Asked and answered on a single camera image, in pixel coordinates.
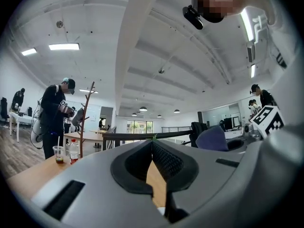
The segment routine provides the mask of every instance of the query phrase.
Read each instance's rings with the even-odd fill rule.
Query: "floor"
[[[30,127],[20,125],[19,142],[16,134],[10,136],[10,129],[0,125],[0,163],[4,178],[12,177],[45,160],[43,149],[36,149],[29,140]],[[87,156],[101,149],[94,144],[84,142],[83,156]]]

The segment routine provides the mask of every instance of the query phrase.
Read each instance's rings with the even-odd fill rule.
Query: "plastic bottle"
[[[70,145],[70,164],[74,164],[78,160],[78,149],[76,146],[76,139],[72,139]]]

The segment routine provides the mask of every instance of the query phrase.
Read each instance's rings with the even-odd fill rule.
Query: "purple cushion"
[[[204,150],[228,151],[225,133],[219,125],[203,131],[195,143]]]

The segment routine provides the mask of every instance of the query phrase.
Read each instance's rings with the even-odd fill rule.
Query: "white ceiling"
[[[119,115],[130,116],[144,105],[148,108],[145,118],[158,114],[166,117],[202,91],[250,79],[247,36],[240,16],[218,24],[203,20],[204,29],[198,31],[182,14],[182,8],[190,3],[156,0],[152,4],[135,47],[128,48],[131,53]],[[128,0],[26,0],[8,24],[7,45],[45,85],[71,77],[79,89],[95,81],[98,97],[115,105],[115,81],[121,79],[115,72],[121,51],[116,51],[119,36],[128,29],[121,24],[126,7],[135,5]],[[248,13],[253,18],[262,11],[248,8]],[[59,20],[64,23],[61,29],[56,27]],[[49,44],[66,42],[79,43],[80,50],[48,48]],[[36,48],[38,53],[23,57],[21,51],[29,48]],[[263,41],[256,49],[257,75],[267,72],[265,51]],[[186,110],[197,108],[189,105]]]

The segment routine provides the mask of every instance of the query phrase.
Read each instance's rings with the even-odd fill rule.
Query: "camera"
[[[200,20],[200,15],[197,13],[197,11],[192,7],[192,5],[189,5],[188,7],[184,7],[182,9],[182,13],[184,17],[197,29],[203,29],[203,23]]]

